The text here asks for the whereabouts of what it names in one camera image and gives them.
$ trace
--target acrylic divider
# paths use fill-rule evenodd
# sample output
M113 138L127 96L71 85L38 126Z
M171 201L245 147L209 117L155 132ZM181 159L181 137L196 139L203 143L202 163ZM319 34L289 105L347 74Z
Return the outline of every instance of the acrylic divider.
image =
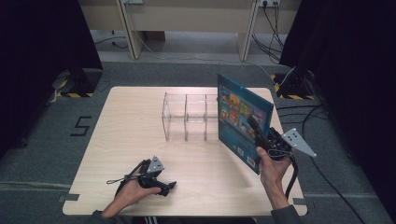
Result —
M167 141L219 140L216 94L168 94L163 98Z

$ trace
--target book cover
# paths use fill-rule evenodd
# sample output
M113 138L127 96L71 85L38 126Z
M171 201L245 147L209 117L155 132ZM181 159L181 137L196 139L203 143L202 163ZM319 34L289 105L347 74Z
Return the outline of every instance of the book cover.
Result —
M219 140L259 174L260 157L247 119L252 115L268 134L274 104L221 74L218 74L218 99Z

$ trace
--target black curtain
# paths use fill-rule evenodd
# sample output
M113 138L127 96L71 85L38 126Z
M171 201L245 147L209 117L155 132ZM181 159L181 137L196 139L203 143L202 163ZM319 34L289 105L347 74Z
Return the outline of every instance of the black curtain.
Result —
M280 59L291 67L305 60L314 72L334 124L394 222L395 27L396 1L303 0Z
M0 63L0 158L28 132L62 71L102 69L77 0L1 0Z

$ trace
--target black handheld controller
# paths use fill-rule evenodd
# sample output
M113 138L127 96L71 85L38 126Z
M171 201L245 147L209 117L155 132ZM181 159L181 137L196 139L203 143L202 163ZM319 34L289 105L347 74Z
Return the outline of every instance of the black handheld controller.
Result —
M164 184L157 180L157 176L163 171L164 167L160 160L154 156L152 160L143 160L141 161L128 175L125 175L124 178L119 180L109 180L107 184L113 184L115 182L120 182L120 185L116 191L116 195L120 192L123 186L128 183L130 180L137 179L140 187L144 189L150 188L160 188L161 191L158 193L163 197L166 197L171 189L173 189L176 185L176 181L170 184Z
M169 190L175 187L176 181L167 185L164 184L163 182L158 181L157 176L161 173L162 169L161 167L159 167L159 171L152 172L151 169L154 169L154 167L150 168L150 164L151 164L151 160L142 161L140 167L141 175L137 177L137 181L139 182L140 187L144 189L150 189L155 187L160 188L161 192L158 194L166 197L166 195L168 195L169 193Z
M260 124L252 115L247 118L247 123L254 130L256 146L264 148L271 159L280 161L284 157L292 156L291 146L282 139L279 132L274 128L270 128L268 135L265 136Z

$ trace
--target electrical outlet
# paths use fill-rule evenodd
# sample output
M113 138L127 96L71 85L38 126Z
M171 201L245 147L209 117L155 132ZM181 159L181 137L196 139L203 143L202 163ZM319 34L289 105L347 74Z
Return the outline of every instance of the electrical outlet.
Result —
M276 3L279 6L280 3L280 0L260 0L259 7L263 6L264 1L267 2L267 7L274 7Z

